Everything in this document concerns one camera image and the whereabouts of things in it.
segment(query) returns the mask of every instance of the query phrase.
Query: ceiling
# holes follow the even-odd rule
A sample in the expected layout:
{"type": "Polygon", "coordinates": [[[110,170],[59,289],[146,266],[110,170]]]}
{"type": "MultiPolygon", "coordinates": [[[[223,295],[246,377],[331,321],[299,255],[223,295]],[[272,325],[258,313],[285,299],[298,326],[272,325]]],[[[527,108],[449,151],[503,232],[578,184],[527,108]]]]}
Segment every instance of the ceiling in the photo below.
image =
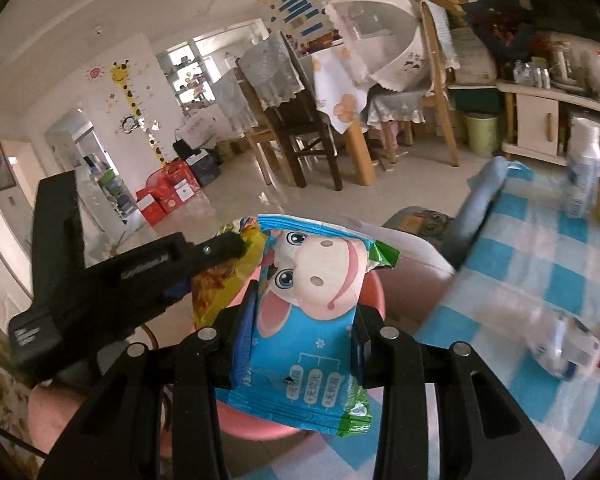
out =
{"type": "Polygon", "coordinates": [[[23,115],[73,70],[138,32],[175,44],[256,18],[257,9],[255,0],[10,0],[0,15],[0,110],[23,115]]]}

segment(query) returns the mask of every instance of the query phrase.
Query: blue checkered tablecloth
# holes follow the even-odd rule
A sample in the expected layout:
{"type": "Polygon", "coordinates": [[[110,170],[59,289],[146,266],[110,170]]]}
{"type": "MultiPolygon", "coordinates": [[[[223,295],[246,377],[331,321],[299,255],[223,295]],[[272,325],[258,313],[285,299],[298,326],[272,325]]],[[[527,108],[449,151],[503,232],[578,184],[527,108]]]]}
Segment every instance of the blue checkered tablecloth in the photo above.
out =
{"type": "Polygon", "coordinates": [[[570,479],[600,445],[600,370],[565,382],[519,342],[478,322],[515,287],[574,313],[600,338],[600,224],[559,207],[559,182],[509,170],[479,238],[417,339],[447,348],[469,342],[532,419],[570,479]]]}

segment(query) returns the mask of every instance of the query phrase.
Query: blue cloth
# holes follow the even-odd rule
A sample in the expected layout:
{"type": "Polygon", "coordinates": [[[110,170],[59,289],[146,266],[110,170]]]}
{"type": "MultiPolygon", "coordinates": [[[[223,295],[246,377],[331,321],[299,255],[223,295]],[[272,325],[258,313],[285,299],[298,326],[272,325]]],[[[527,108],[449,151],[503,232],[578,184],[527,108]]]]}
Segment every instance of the blue cloth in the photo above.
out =
{"type": "Polygon", "coordinates": [[[495,156],[482,167],[477,175],[469,179],[471,193],[464,200],[458,215],[446,230],[440,247],[440,254],[456,270],[464,262],[475,235],[487,215],[491,200],[502,187],[504,179],[507,177],[508,166],[507,159],[503,156],[495,156]]]}
{"type": "Polygon", "coordinates": [[[470,343],[571,479],[600,446],[600,370],[560,381],[524,345],[479,322],[512,286],[573,312],[600,338],[600,224],[595,217],[565,216],[559,190],[557,180],[528,168],[509,170],[465,267],[416,338],[445,348],[470,343]]]}

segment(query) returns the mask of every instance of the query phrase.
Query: plastic bottle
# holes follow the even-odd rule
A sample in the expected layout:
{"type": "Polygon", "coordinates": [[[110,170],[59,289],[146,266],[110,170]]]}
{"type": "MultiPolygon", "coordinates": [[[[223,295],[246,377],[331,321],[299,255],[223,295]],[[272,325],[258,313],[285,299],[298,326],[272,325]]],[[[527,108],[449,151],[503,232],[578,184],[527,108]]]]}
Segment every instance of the plastic bottle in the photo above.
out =
{"type": "Polygon", "coordinates": [[[567,178],[562,188],[562,210],[571,218],[584,218],[596,199],[600,178],[600,123],[571,117],[567,178]]]}
{"type": "Polygon", "coordinates": [[[504,283],[477,321],[524,344],[559,379],[587,377],[600,361],[600,341],[577,317],[504,283]]]}

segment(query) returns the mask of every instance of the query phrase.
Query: cabinet drawer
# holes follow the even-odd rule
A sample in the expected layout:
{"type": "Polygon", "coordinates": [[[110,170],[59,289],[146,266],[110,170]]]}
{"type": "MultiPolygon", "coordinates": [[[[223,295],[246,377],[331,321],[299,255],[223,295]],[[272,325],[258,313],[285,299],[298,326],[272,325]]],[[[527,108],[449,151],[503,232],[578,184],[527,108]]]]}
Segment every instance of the cabinet drawer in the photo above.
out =
{"type": "Polygon", "coordinates": [[[558,101],[517,94],[518,146],[546,155],[558,152],[558,101]]]}

